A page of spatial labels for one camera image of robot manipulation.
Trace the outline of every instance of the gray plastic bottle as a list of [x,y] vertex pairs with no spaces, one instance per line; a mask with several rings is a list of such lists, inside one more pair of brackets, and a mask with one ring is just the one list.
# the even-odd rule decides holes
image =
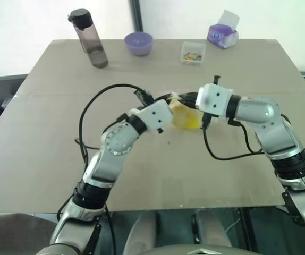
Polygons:
[[88,54],[91,63],[97,68],[104,68],[108,58],[99,39],[91,14],[86,9],[77,9],[71,12],[68,20],[72,22],[83,50]]

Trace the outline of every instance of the yellow object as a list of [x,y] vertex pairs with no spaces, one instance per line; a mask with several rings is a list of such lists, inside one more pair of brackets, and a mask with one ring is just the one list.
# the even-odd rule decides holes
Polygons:
[[170,104],[173,113],[173,125],[182,129],[199,129],[201,113],[176,101]]

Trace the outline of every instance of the tissue box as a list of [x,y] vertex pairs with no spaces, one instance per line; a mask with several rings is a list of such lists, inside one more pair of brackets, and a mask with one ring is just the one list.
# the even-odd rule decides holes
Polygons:
[[226,49],[236,44],[239,34],[228,25],[216,24],[209,27],[207,40]]

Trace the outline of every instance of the plastic container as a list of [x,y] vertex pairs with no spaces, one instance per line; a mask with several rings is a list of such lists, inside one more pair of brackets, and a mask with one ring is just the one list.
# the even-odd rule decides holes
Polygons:
[[88,54],[92,65],[97,68],[106,67],[108,65],[108,58],[106,57],[90,12],[86,9],[74,10],[69,15],[68,20],[72,22],[82,48]]
[[180,60],[185,65],[200,65],[205,58],[206,45],[185,41],[182,44]]
[[144,32],[130,33],[124,38],[124,43],[131,54],[145,56],[149,54],[153,47],[153,37]]

